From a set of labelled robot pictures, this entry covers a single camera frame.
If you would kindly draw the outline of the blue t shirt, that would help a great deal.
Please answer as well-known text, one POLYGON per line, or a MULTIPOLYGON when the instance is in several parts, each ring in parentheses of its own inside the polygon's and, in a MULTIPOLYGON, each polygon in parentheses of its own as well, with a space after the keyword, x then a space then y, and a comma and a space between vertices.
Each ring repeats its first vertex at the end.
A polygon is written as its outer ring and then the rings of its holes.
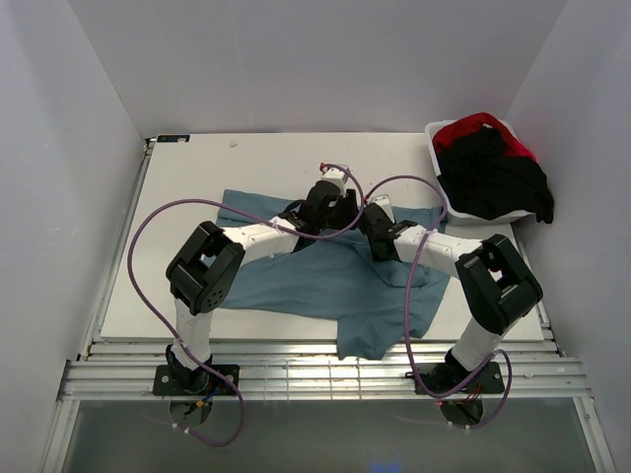
MULTIPOLYGON (((334 341, 339 357, 381 359, 403 335, 407 264, 376 262, 358 231, 242 267, 221 305, 220 335, 334 341)), ((410 330, 430 328, 450 278, 419 267, 411 285, 410 330)))

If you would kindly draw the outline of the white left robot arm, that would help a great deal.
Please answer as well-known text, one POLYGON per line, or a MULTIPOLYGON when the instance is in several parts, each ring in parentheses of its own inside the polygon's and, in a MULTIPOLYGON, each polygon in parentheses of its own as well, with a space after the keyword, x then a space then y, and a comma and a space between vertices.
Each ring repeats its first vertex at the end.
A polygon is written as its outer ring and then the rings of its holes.
POLYGON ((240 268, 250 262, 300 251, 326 231, 349 227, 361 200, 340 180, 319 180, 307 197, 268 221, 239 228, 198 225, 167 269, 174 297, 177 336, 167 350, 170 376, 187 393, 202 391, 212 361, 213 311, 226 299, 240 268))

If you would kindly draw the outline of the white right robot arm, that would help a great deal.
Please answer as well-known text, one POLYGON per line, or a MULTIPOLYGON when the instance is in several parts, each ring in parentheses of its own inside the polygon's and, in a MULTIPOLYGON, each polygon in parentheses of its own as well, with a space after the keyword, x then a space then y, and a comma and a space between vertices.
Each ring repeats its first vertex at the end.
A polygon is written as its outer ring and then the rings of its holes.
POLYGON ((396 221, 388 204, 370 203, 359 220, 373 259, 407 264, 403 337, 410 350, 411 285, 418 267, 459 280, 470 319, 445 360, 427 373, 411 362, 415 384, 438 399, 467 391, 493 361, 501 341, 541 300, 537 279, 503 235, 487 239, 450 236, 415 222, 396 221))

